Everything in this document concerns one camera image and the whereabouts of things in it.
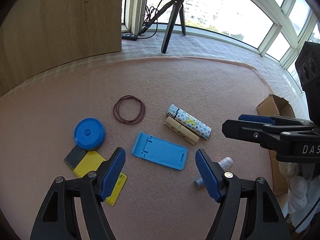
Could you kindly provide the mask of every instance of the wooden panel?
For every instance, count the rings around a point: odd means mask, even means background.
[[[121,50],[122,0],[18,0],[0,27],[0,95],[73,60]]]

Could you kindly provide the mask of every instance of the tree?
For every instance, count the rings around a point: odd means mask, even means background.
[[[194,22],[192,20],[187,20],[186,25],[192,26],[192,27],[197,27],[200,29],[206,29],[206,30],[213,31],[213,32],[219,32],[215,26],[212,26],[212,25],[206,26],[206,25],[202,24],[201,22]]]
[[[215,26],[212,26],[212,25],[206,26],[206,25],[202,24],[201,22],[194,22],[192,20],[187,20],[186,21],[186,25],[187,26],[192,26],[192,27],[197,27],[197,28],[200,28],[200,29],[209,30],[209,31],[216,32],[216,33],[221,33],[221,34],[224,34],[226,36],[235,38],[235,39],[240,40],[240,41],[242,41],[243,38],[244,38],[244,36],[241,33],[239,33],[239,34],[230,34],[230,33],[226,32],[226,31],[220,32]]]

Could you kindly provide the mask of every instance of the carpet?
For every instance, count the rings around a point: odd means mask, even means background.
[[[196,57],[123,60],[35,80],[0,100],[0,208],[18,236],[29,239],[54,179],[76,177],[63,162],[75,145],[74,128],[94,117],[107,131],[98,152],[106,159],[116,147],[127,152],[123,190],[114,206],[103,203],[116,239],[205,239],[219,205],[206,189],[193,186],[200,178],[195,152],[204,148],[213,161],[229,156],[234,162],[230,171],[239,178],[261,176],[272,186],[268,150],[227,139],[221,132],[226,119],[257,114],[256,106],[269,93],[270,87],[249,65]],[[113,105],[124,95],[134,95],[146,105],[146,115],[137,125],[113,117]],[[211,127],[210,138],[200,138],[193,146],[166,127],[171,104]],[[138,102],[125,101],[120,111],[131,119],[139,107]],[[185,168],[173,170],[133,156],[139,130],[187,147]],[[234,239],[241,232],[244,208],[241,201]],[[79,199],[76,209],[82,239],[87,240]]]

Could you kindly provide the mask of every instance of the brown rubber band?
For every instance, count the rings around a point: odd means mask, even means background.
[[[120,108],[121,104],[123,103],[123,101],[125,101],[127,99],[134,99],[140,103],[140,112],[137,115],[137,117],[132,120],[126,120],[126,119],[122,118],[119,114],[119,108]],[[146,112],[146,106],[144,105],[144,103],[139,98],[136,98],[136,97],[130,96],[130,95],[121,97],[113,107],[113,115],[115,116],[115,118],[119,122],[127,123],[127,124],[136,124],[136,123],[140,122],[143,119],[145,112]]]

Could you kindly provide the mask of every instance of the tripod leg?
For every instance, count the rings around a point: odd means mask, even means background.
[[[180,11],[179,11],[179,15],[180,15],[180,23],[181,23],[182,34],[186,35],[186,23],[185,23],[185,20],[184,20],[184,7],[183,7],[183,4],[181,5]]]
[[[151,19],[151,23],[149,26],[151,26],[153,23],[155,23],[155,21],[167,10],[169,9],[174,3],[174,0],[169,1],[168,3],[166,3],[156,14],[155,16],[153,16],[153,18]],[[138,35],[141,35],[143,33],[145,33],[147,31],[147,27],[144,27],[139,33]]]
[[[163,39],[163,42],[162,42],[161,52],[163,54],[165,54],[167,52],[167,48],[168,48],[168,45],[169,45],[171,34],[172,34],[172,31],[173,31],[173,28],[174,28],[174,24],[176,23],[177,16],[178,16],[179,10],[181,8],[181,5],[182,4],[179,3],[179,2],[174,2],[174,4],[173,4],[173,8],[172,8],[172,12],[171,12],[171,15],[170,15],[170,19],[169,19],[169,22],[168,22],[168,25],[167,25],[167,29],[165,30],[165,35],[164,35],[164,39]]]

